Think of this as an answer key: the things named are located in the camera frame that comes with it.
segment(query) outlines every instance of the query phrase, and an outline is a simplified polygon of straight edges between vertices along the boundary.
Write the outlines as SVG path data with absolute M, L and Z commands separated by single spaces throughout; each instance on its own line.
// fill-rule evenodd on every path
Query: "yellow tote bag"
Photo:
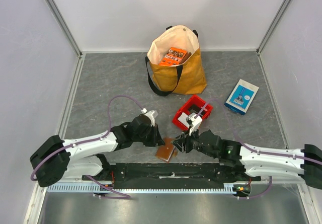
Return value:
M 191 52 L 191 56 L 183 64 L 177 66 L 161 66 L 160 60 L 171 47 Z M 170 26 L 156 38 L 145 58 L 153 72 L 153 81 L 149 72 L 148 82 L 154 93 L 167 96 L 170 93 L 183 95 L 199 94 L 207 86 L 205 71 L 202 66 L 201 52 L 196 30 L 190 30 L 184 25 Z

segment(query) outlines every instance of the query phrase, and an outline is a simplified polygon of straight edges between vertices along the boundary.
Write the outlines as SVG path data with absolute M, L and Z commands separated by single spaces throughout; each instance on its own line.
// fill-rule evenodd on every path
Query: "orange box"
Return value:
M 180 64 L 181 60 L 185 57 L 187 51 L 184 49 L 178 49 L 171 47 L 168 53 L 160 61 L 159 65 L 172 66 Z

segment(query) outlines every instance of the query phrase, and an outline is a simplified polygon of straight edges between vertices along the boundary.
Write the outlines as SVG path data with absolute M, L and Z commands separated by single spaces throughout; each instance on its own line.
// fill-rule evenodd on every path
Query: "red tray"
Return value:
M 178 118 L 181 116 L 181 114 L 184 112 L 186 113 L 188 116 L 190 115 L 189 112 L 189 108 L 192 107 L 192 105 L 196 105 L 199 108 L 202 108 L 204 105 L 206 104 L 206 102 L 201 99 L 200 97 L 198 97 L 197 95 L 193 95 L 184 105 L 182 108 L 179 109 L 179 111 L 175 114 L 175 117 L 172 120 L 172 123 L 177 126 L 178 128 L 180 128 L 181 130 L 188 130 L 188 128 L 182 124 Z M 210 113 L 212 111 L 213 107 L 211 105 L 207 105 L 205 108 L 205 115 L 202 117 L 202 120 L 207 119 L 210 116 Z

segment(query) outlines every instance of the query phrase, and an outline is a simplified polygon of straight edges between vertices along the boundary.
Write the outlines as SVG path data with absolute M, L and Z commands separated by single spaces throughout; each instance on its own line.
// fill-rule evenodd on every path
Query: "bag handle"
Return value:
M 167 95 L 171 94 L 178 86 L 179 84 L 179 80 L 180 80 L 180 77 L 181 77 L 181 74 L 182 74 L 182 69 L 183 69 L 183 65 L 180 64 L 178 66 L 175 66 L 176 70 L 177 70 L 177 84 L 176 84 L 176 87 L 172 90 L 172 91 L 168 91 L 168 92 L 164 92 L 164 91 L 161 91 L 159 90 L 153 83 L 151 77 L 150 77 L 150 74 L 149 74 L 149 70 L 147 68 L 147 63 L 149 62 L 149 58 L 146 56 L 145 57 L 145 65 L 146 65 L 146 71 L 147 71 L 147 79 L 149 81 L 149 85 L 151 87 L 151 89 L 153 90 L 154 93 L 156 93 L 157 95 L 159 96 L 162 96 L 162 97 L 166 97 Z
M 173 26 L 172 25 L 170 25 L 169 27 L 166 27 L 166 30 L 168 30 L 168 29 L 170 29 L 170 28 L 172 28 Z M 198 36 L 199 36 L 199 34 L 198 34 L 198 32 L 197 32 L 197 30 L 193 30 L 192 31 L 196 36 L 197 36 L 197 38 L 198 38 Z

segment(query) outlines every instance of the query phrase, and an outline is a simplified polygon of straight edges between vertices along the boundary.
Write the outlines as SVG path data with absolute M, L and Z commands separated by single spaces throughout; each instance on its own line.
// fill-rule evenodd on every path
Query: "blue box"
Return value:
M 257 86 L 240 79 L 224 105 L 234 112 L 245 115 L 258 89 Z

